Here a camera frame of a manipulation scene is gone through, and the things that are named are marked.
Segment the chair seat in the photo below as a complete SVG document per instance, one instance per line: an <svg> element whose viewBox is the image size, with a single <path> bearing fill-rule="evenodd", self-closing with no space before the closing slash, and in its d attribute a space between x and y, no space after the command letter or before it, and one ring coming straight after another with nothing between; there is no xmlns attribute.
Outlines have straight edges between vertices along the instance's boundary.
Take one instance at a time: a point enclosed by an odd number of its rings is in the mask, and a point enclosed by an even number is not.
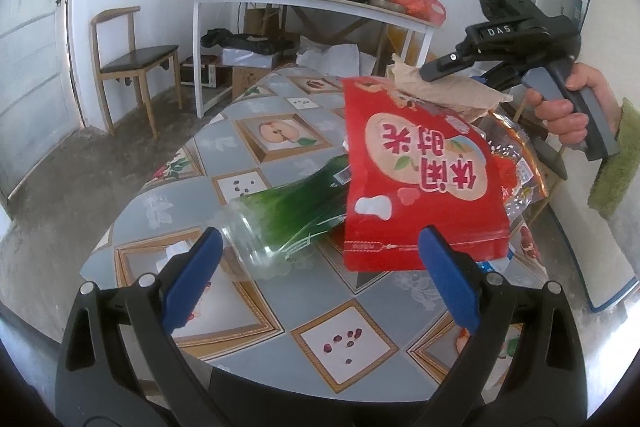
<svg viewBox="0 0 640 427"><path fill-rule="evenodd" d="M118 73L119 71L143 70L163 57L168 58L177 49L177 45L140 48L109 62L100 68L100 72Z"/></svg>

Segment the white table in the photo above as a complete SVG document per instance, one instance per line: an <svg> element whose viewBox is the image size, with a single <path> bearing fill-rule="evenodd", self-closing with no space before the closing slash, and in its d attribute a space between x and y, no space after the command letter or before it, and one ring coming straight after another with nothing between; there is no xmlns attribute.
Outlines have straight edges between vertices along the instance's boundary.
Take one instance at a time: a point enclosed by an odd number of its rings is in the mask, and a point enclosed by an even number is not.
<svg viewBox="0 0 640 427"><path fill-rule="evenodd" d="M434 26L430 23L416 19L415 17L409 17L408 15L392 12L368 4L361 4L352 1L343 0L193 0L193 79L195 83L196 92L196 112L198 118L202 118L205 111L216 105L220 99L225 96L231 87L225 89L222 93L213 97L209 102L203 104L202 102L202 81L200 78L200 5L201 4L220 4L220 3L256 3L256 4L275 4L281 6L297 6L301 8L316 8L320 10L327 10L331 12L345 13L347 15L354 15L373 21L379 21L393 26L399 26L407 29L406 37L404 39L404 45L402 46L402 60L406 59L406 54L409 51L409 44L414 35L414 32L424 35L420 53L418 54L418 60L416 65L422 65L427 57L429 46L431 44L431 37L433 36Z"/></svg>

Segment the door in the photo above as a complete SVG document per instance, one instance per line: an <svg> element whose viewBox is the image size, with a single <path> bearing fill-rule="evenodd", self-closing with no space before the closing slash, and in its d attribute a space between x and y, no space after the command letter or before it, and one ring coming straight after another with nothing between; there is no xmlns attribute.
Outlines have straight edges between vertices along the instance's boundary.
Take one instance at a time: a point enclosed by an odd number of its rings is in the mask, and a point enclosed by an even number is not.
<svg viewBox="0 0 640 427"><path fill-rule="evenodd" d="M0 0L0 198L80 126L66 0Z"/></svg>

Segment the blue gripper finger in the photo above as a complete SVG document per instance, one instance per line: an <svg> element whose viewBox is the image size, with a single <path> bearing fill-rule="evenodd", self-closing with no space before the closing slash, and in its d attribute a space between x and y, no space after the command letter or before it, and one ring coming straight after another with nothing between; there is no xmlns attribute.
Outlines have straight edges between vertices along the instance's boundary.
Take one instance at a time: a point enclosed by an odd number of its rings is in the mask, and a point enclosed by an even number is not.
<svg viewBox="0 0 640 427"><path fill-rule="evenodd" d="M478 295L451 256L451 247L433 227L422 229L418 254L453 320L474 334L480 325Z"/></svg>
<svg viewBox="0 0 640 427"><path fill-rule="evenodd" d="M189 253L191 260L182 268L162 300L162 327L167 334L187 324L207 283L222 258L222 236L207 229Z"/></svg>

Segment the chair leg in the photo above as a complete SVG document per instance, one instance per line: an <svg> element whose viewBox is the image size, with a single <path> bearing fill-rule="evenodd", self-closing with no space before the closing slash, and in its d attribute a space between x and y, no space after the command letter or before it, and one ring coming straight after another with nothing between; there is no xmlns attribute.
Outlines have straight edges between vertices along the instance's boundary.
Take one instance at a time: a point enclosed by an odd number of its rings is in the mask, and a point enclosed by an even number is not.
<svg viewBox="0 0 640 427"><path fill-rule="evenodd" d="M95 79L95 87L98 89L98 101L100 102L100 110L104 121L107 123L107 131L111 136L115 136L115 130L113 128L113 121L111 120L111 113L109 112L109 104L107 103L107 95L104 92L104 81Z"/></svg>
<svg viewBox="0 0 640 427"><path fill-rule="evenodd" d="M151 126L151 133L154 135L154 140L158 139L158 130L156 129L156 119L154 118L154 110L151 108L151 95L149 94L149 86L146 83L146 71L140 72L140 89L142 90L142 99L146 105L146 115L149 118L149 125Z"/></svg>
<svg viewBox="0 0 640 427"><path fill-rule="evenodd" d="M182 89L180 84L180 62L178 59L178 52L175 52L172 57L174 62L175 94L178 98L178 109L182 110Z"/></svg>
<svg viewBox="0 0 640 427"><path fill-rule="evenodd" d="M136 91L136 102L138 103L138 107L142 107L142 92L140 91L140 78L138 76L133 77L133 89Z"/></svg>

